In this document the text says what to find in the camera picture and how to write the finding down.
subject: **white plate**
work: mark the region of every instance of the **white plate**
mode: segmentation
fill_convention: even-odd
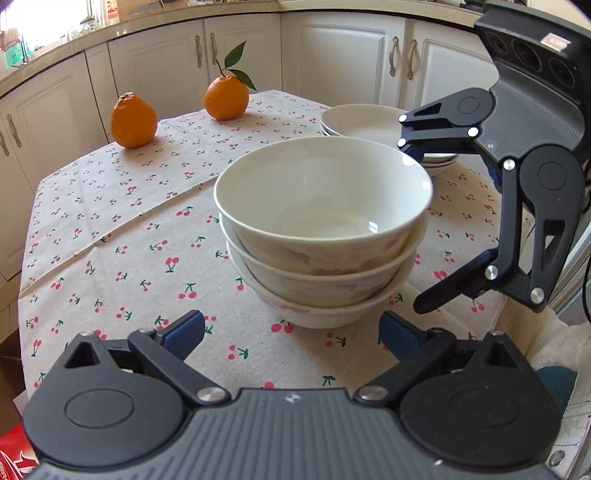
[[[384,105],[357,103],[339,105],[322,112],[320,128],[332,136],[364,138],[398,148],[402,126],[398,118],[406,110]],[[453,153],[429,153],[429,163],[441,163],[453,158]]]
[[[446,170],[447,170],[449,167],[451,167],[451,166],[452,166],[452,164],[453,164],[453,162],[452,162],[452,163],[450,163],[450,164],[448,164],[448,165],[444,165],[444,166],[442,166],[442,167],[439,167],[439,166],[437,166],[437,167],[430,167],[430,168],[427,168],[427,167],[425,167],[425,171],[428,173],[428,175],[429,175],[429,176],[430,176],[432,179],[434,179],[434,178],[435,178],[435,177],[437,177],[438,175],[441,175],[441,174],[442,174],[444,171],[446,171]]]
[[[240,256],[231,256],[246,285],[252,288],[257,296],[279,317],[287,322],[304,328],[328,329],[338,328],[357,320],[379,316],[388,307],[388,299],[396,294],[408,280],[414,267],[415,253],[402,262],[396,275],[378,294],[361,303],[349,307],[320,309],[300,305],[278,297],[267,290],[251,273]]]

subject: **countertop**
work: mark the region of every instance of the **countertop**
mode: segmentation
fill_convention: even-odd
[[[460,27],[472,27],[481,15],[464,8],[424,0],[248,0],[243,2],[195,5],[149,14],[103,27],[57,46],[0,80],[0,96],[10,92],[37,73],[81,51],[149,28],[220,15],[326,9],[383,12],[386,14],[425,18],[426,20],[437,19],[437,21],[447,22]]]

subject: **red box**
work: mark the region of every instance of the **red box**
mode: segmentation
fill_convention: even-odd
[[[22,423],[0,437],[0,480],[21,480],[37,465]]]

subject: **black robotic claw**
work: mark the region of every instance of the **black robotic claw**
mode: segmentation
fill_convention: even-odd
[[[560,414],[500,332],[457,340],[385,312],[380,339],[400,363],[352,399],[245,388],[234,401],[181,360],[203,333],[192,311],[126,340],[76,336],[25,409],[41,461],[28,478],[556,478],[543,462]]]
[[[497,249],[419,295],[426,313],[459,294],[504,293],[545,308],[573,242],[591,155],[591,34],[551,15],[491,0],[475,28],[499,72],[490,91],[470,88],[400,117],[400,149],[477,153],[502,191]],[[532,269],[519,266],[522,207],[535,216]]]

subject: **stacked plates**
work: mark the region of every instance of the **stacked plates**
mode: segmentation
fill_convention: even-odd
[[[402,126],[398,118],[406,113],[400,108],[383,105],[339,105],[324,111],[320,132],[327,137],[355,137],[398,148]],[[444,172],[456,161],[455,154],[427,154],[421,165],[431,177]]]

